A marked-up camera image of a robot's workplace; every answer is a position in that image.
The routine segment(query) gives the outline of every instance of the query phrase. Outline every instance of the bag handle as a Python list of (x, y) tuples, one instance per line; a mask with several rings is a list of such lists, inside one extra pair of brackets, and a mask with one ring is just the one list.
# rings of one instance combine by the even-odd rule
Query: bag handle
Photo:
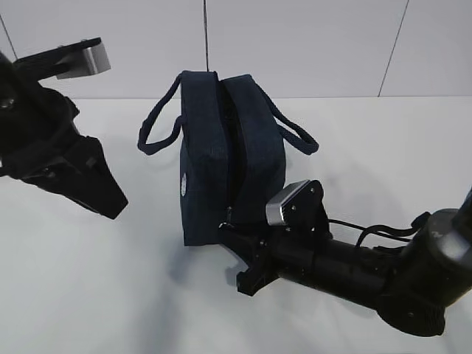
[(287, 125), (290, 129), (292, 129), (298, 134), (298, 136), (296, 136), (281, 125), (277, 125), (277, 127), (279, 128), (280, 135), (282, 135), (282, 137), (287, 140), (290, 145), (292, 145), (294, 148), (304, 153), (305, 155), (311, 155), (312, 153), (318, 151), (319, 144), (316, 142), (316, 140), (313, 139), (313, 137), (309, 133), (307, 133), (302, 127), (293, 123), (286, 116), (284, 116), (282, 112), (279, 111), (279, 109), (272, 102), (271, 98), (264, 92), (264, 90), (262, 90), (259, 85), (257, 85), (257, 87), (264, 96), (264, 99), (267, 102), (267, 105), (270, 108), (271, 113), (274, 115), (274, 117), (276, 117), (280, 122)]
[(181, 126), (186, 122), (185, 117), (179, 116), (174, 123), (172, 133), (164, 140), (160, 142), (147, 143), (150, 131), (156, 122), (158, 115), (161, 113), (163, 107), (170, 101), (173, 95), (176, 93), (178, 86), (182, 80), (182, 74), (179, 74), (176, 81), (169, 88), (169, 91), (157, 102), (153, 110), (149, 113), (146, 120), (142, 123), (141, 129), (139, 129), (138, 149), (140, 149), (146, 155), (153, 155), (160, 150), (171, 145), (177, 140), (180, 133)]

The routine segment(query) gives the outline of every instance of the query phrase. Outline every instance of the navy blue bag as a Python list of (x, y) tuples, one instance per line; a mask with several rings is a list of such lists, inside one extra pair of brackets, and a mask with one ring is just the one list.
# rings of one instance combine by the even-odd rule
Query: navy blue bag
[[(181, 85), (181, 116), (171, 135), (147, 143), (162, 108)], [(278, 125), (276, 117), (298, 136)], [(218, 243), (224, 221), (257, 223), (285, 183), (283, 139), (310, 155), (316, 141), (288, 120), (251, 75), (219, 81), (216, 72), (182, 72), (142, 123), (138, 148), (153, 155), (180, 130), (181, 216), (184, 244)]]

